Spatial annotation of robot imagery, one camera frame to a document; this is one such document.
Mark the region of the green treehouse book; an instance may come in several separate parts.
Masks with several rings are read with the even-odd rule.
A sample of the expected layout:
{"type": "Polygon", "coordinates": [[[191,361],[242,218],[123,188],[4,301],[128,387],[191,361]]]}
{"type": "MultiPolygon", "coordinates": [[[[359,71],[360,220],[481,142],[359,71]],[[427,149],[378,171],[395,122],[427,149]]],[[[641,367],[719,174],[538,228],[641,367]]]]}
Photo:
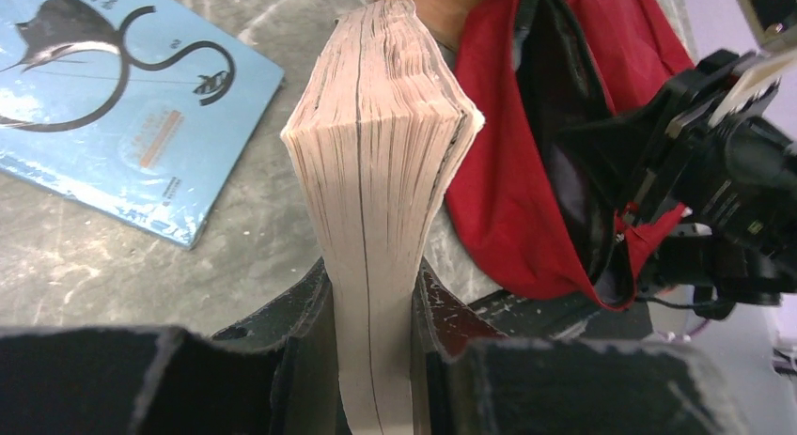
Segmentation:
{"type": "Polygon", "coordinates": [[[355,434],[416,434],[412,295],[432,222],[485,118],[414,0],[341,15],[280,137],[332,283],[355,434]]]}

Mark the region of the red backpack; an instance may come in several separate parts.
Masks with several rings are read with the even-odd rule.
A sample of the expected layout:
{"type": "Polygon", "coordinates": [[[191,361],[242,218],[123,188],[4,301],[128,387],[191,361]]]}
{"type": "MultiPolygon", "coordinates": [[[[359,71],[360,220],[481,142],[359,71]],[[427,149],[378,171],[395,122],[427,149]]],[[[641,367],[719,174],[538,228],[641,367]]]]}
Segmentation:
{"type": "Polygon", "coordinates": [[[628,226],[555,144],[647,104],[693,63],[656,0],[481,0],[455,76],[486,119],[446,193],[455,231],[498,286],[534,300],[581,292],[627,308],[676,207],[628,226]]]}

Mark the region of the light blue notebook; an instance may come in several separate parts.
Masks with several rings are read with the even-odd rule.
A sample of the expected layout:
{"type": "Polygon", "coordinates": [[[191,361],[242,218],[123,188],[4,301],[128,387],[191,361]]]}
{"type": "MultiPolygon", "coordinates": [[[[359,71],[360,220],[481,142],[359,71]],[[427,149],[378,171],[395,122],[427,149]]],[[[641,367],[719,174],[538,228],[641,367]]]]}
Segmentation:
{"type": "Polygon", "coordinates": [[[175,0],[1,0],[1,170],[191,248],[283,78],[175,0]]]}

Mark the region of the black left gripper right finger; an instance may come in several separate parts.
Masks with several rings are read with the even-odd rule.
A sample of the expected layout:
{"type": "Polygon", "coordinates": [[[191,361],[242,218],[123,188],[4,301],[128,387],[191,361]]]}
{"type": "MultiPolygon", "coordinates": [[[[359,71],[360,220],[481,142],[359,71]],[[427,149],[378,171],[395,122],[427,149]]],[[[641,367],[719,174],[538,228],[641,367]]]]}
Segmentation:
{"type": "Polygon", "coordinates": [[[679,344],[511,337],[428,263],[412,297],[415,434],[743,434],[715,364],[679,344]]]}

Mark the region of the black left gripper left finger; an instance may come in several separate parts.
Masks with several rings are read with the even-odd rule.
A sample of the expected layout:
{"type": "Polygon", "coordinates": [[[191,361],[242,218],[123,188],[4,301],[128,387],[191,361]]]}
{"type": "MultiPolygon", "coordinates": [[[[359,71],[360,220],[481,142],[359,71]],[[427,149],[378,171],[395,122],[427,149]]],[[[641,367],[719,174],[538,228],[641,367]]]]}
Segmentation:
{"type": "Polygon", "coordinates": [[[180,326],[5,327],[5,434],[333,434],[338,384],[322,263],[212,336],[180,326]]]}

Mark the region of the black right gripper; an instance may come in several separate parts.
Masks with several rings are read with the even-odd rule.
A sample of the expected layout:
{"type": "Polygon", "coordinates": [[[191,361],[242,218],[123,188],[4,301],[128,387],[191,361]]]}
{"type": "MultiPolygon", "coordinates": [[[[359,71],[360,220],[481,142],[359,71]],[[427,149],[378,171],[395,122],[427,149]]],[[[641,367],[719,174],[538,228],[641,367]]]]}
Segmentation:
{"type": "Polygon", "coordinates": [[[766,57],[719,50],[647,105],[562,131],[557,145],[629,225],[689,209],[643,270],[699,305],[778,305],[796,290],[796,145],[763,115],[766,57]]]}

